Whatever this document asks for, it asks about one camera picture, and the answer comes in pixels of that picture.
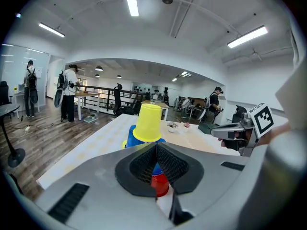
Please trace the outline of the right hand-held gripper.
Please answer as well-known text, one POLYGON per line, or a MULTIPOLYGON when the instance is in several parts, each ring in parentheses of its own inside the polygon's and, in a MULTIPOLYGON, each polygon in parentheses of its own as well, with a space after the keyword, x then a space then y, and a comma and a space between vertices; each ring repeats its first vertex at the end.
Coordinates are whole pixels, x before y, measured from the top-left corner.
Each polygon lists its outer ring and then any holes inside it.
POLYGON ((213 137, 222 139, 221 146, 239 151, 240 156, 250 157, 260 138, 268 133, 274 125, 271 109, 266 103, 260 103, 241 115, 240 123, 217 126, 211 130, 213 137), (246 142, 244 139, 234 140, 236 132, 251 130, 246 142))

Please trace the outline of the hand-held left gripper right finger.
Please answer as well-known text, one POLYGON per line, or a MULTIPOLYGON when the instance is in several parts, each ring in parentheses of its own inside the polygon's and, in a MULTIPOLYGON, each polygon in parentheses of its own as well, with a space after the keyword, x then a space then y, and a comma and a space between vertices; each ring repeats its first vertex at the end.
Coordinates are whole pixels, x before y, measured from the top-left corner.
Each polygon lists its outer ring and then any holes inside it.
POLYGON ((159 143, 157 163, 173 188, 171 206, 157 229, 170 230, 189 229, 193 220, 202 219, 239 177, 247 159, 159 143))

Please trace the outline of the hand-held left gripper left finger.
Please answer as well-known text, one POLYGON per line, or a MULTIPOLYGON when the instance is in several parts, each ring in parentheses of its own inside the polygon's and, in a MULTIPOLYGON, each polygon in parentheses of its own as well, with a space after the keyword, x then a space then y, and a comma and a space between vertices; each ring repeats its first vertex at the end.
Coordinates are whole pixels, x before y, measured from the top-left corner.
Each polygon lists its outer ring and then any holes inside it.
POLYGON ((173 223, 155 189, 143 181, 154 155, 147 143, 89 159, 51 184, 36 205, 57 230, 169 230, 173 223))

